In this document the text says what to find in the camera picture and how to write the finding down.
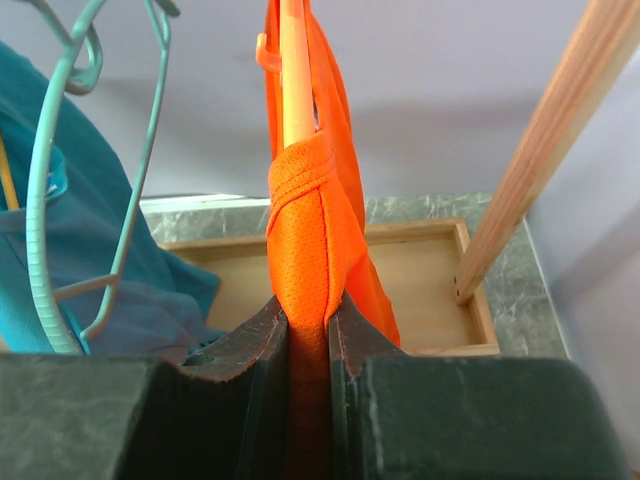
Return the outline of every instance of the wooden dowel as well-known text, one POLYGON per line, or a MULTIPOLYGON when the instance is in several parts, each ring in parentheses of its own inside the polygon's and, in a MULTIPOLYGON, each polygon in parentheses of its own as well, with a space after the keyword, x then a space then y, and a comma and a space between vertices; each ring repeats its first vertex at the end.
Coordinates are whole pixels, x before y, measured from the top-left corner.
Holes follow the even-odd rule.
POLYGON ((640 41, 640 0, 592 0, 547 86, 454 277, 476 287, 560 165, 640 41))

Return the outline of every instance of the gray wall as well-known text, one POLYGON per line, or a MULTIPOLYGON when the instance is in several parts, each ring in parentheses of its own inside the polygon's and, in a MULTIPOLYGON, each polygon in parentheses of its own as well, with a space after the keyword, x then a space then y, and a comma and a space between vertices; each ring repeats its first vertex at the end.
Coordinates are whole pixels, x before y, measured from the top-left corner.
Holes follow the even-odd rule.
MULTIPOLYGON (((86 0, 49 0, 71 24, 86 0)), ((176 0, 166 100, 148 195, 267 194, 266 0, 176 0)), ((585 0, 317 0, 349 92, 369 197, 491 191, 585 0)), ((141 0, 111 0, 96 28, 102 79, 80 99, 130 175, 158 46, 141 0)), ((60 48, 33 8, 2 2, 0 38, 50 73, 60 48)))
POLYGON ((571 353, 640 470, 640 52, 529 222, 571 353))

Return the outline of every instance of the wooden tray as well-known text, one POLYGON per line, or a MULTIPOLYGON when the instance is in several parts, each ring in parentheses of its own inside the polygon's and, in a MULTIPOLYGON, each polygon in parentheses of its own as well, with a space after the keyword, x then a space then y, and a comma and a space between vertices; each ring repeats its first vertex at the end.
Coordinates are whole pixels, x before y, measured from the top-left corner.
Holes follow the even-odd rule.
MULTIPOLYGON (((469 243, 462 218, 368 227, 369 252, 391 298, 403 349, 413 355, 499 353, 480 286, 464 307, 454 300, 453 275, 469 243)), ((231 330, 273 295, 263 236, 163 245, 222 279, 208 325, 231 330)))

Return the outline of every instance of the teal clothes hanger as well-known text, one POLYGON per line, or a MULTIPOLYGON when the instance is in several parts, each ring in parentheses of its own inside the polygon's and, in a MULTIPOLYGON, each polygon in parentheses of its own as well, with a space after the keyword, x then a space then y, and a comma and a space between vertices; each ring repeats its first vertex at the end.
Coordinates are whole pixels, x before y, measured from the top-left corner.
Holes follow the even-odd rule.
POLYGON ((115 293, 120 283, 127 251, 131 243, 133 227, 138 213, 138 204, 149 167, 164 96, 171 46, 169 18, 177 17, 180 11, 171 0, 143 0, 154 33, 160 44, 160 68, 138 173, 132 185, 132 193, 111 270, 107 275, 68 285, 54 291, 47 269, 45 239, 45 200, 51 151, 64 92, 86 95, 98 83, 102 71, 103 56, 100 40, 93 22, 107 0, 90 0, 78 16, 71 32, 67 31, 46 0, 18 1, 30 3, 37 9, 64 47, 44 97, 29 172, 26 205, 26 246, 31 293, 40 323, 53 350, 56 353, 63 354, 84 353, 85 350, 82 345, 85 342, 83 340, 92 338, 104 328, 113 309, 115 293), (159 16, 154 4, 159 7, 159 16), (75 63, 83 44, 87 46, 89 65, 86 68, 76 68, 75 63), (78 338, 60 313, 57 302, 103 287, 105 287, 105 291, 98 314, 93 322, 80 333, 80 338, 78 338))

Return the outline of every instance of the green marble surface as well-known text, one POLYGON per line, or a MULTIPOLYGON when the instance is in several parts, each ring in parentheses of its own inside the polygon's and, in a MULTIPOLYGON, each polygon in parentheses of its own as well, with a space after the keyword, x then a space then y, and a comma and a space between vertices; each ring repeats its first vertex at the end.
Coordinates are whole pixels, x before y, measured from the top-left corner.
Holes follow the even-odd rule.
MULTIPOLYGON (((367 201, 370 224, 464 217, 478 226, 489 194, 425 195, 367 201)), ((145 215, 159 243, 263 234, 268 207, 234 207, 145 215)), ((484 282, 500 348, 508 355, 565 357, 565 348, 526 229, 520 226, 484 282)))

